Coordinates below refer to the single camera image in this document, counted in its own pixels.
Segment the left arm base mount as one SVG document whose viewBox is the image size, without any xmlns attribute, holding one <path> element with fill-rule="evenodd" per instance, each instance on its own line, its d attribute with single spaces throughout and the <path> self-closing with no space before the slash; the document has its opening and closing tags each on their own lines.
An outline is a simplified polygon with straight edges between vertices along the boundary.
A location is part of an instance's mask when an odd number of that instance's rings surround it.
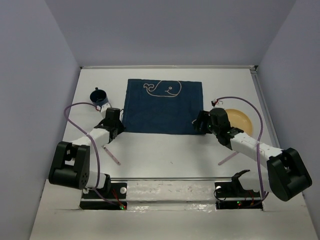
<svg viewBox="0 0 320 240">
<path fill-rule="evenodd" d="M 127 209 L 126 182 L 111 182 L 110 190 L 97 189 L 83 191 L 79 208 L 82 210 L 125 211 Z"/>
</svg>

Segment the tan wooden plate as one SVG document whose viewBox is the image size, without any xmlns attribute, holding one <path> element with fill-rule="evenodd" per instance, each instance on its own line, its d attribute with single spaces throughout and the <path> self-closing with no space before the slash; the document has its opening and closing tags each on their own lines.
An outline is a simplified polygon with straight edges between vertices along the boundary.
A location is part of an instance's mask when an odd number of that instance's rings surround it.
<svg viewBox="0 0 320 240">
<path fill-rule="evenodd" d="M 240 110 L 226 109 L 228 120 L 232 127 L 243 130 L 249 136 L 253 134 L 253 124 L 250 118 Z"/>
</svg>

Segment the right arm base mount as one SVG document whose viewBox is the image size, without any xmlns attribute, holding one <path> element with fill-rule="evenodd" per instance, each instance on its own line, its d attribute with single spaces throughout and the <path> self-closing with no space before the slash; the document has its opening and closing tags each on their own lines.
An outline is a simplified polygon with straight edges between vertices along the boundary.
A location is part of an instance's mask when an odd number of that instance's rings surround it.
<svg viewBox="0 0 320 240">
<path fill-rule="evenodd" d="M 216 199 L 217 210 L 263 210 L 263 201 L 259 190 L 245 189 L 241 183 L 241 177 L 248 177 L 250 170 L 242 170 L 235 173 L 230 181 L 218 181 L 214 183 L 213 196 Z"/>
</svg>

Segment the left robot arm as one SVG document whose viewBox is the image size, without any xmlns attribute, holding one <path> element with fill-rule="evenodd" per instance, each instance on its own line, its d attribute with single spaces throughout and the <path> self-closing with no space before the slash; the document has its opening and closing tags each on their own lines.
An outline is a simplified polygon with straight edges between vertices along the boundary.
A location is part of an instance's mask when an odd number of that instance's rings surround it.
<svg viewBox="0 0 320 240">
<path fill-rule="evenodd" d="M 90 189 L 104 198 L 110 194 L 111 179 L 101 172 L 99 149 L 106 150 L 125 127 L 120 120 L 121 110 L 108 107 L 104 118 L 90 132 L 72 142 L 57 144 L 48 180 L 53 185 L 77 190 Z"/>
</svg>

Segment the blue whale cloth placemat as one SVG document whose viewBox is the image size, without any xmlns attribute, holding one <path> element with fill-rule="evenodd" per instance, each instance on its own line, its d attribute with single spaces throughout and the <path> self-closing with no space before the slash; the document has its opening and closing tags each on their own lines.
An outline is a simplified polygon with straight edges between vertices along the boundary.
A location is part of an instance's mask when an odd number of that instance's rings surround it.
<svg viewBox="0 0 320 240">
<path fill-rule="evenodd" d="M 193 121 L 203 108 L 199 81 L 129 79 L 122 123 L 129 133 L 197 135 Z"/>
</svg>

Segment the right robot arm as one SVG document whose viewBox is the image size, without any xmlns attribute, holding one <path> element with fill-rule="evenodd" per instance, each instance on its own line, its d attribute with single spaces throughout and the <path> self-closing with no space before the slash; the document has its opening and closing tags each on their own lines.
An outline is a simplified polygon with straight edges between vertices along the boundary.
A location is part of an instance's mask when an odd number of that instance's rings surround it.
<svg viewBox="0 0 320 240">
<path fill-rule="evenodd" d="M 267 145 L 231 126 L 223 108 L 201 110 L 192 125 L 197 132 L 215 135 L 222 146 L 257 163 L 257 172 L 245 170 L 244 176 L 230 183 L 230 190 L 235 196 L 242 196 L 248 190 L 260 190 L 262 194 L 273 193 L 287 202 L 313 184 L 297 150 Z"/>
</svg>

